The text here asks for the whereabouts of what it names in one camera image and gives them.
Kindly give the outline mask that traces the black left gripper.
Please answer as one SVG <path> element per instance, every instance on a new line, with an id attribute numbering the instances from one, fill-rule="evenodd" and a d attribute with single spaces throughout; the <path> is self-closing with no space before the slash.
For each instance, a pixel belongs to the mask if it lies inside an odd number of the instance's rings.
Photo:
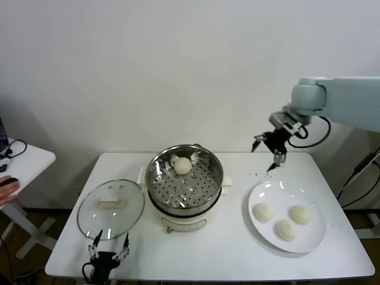
<path id="1" fill-rule="evenodd" d="M 100 242 L 103 231 L 94 238 L 93 243 L 88 246 L 90 254 L 90 264 L 93 272 L 90 281 L 108 281 L 110 272 L 118 266 L 129 255 L 129 233 L 126 234 L 123 248 L 120 253 L 115 252 L 98 252 L 97 246 Z"/>

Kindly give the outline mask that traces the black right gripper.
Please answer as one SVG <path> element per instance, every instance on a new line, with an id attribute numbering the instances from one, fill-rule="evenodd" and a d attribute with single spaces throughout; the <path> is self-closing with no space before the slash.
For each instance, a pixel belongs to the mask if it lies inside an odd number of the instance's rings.
<path id="1" fill-rule="evenodd" d="M 265 142 L 267 148 L 274 155 L 273 163 L 269 166 L 267 172 L 283 166 L 286 161 L 286 155 L 284 153 L 287 153 L 285 144 L 291 136 L 291 133 L 285 129 L 275 129 L 272 132 L 265 132 L 264 134 L 254 137 L 252 152 L 254 152 L 261 143 Z"/>

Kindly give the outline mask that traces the bare human hand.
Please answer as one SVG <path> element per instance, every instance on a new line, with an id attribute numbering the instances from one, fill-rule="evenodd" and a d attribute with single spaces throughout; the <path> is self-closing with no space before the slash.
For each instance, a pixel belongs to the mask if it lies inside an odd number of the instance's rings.
<path id="1" fill-rule="evenodd" d="M 6 175 L 1 177 L 0 183 L 0 206 L 10 203 L 17 198 L 15 193 L 20 187 L 18 179 Z"/>

